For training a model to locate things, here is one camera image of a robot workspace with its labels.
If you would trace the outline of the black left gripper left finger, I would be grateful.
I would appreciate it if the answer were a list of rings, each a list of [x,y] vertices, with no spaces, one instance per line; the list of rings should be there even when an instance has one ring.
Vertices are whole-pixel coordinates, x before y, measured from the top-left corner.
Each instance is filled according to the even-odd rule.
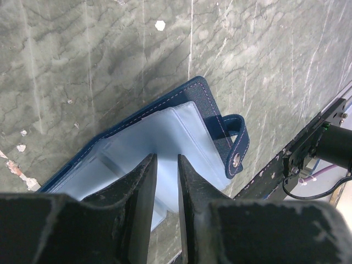
[[[92,239],[80,263],[146,263],[157,180],[157,155],[82,202],[93,208]]]

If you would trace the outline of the blue leather card holder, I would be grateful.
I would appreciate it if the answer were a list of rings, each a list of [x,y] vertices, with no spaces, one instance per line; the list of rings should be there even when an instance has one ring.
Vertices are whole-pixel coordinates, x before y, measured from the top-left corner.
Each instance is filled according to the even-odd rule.
[[[156,228],[178,207],[178,156],[218,190],[243,170],[250,138],[241,115],[222,116],[205,78],[194,77],[93,137],[40,188],[82,200],[157,155]]]

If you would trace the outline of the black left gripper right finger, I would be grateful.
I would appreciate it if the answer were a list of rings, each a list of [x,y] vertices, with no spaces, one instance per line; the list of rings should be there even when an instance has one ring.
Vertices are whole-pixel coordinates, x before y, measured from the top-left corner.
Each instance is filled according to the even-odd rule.
[[[233,200],[178,156],[179,220],[183,263],[233,263]]]

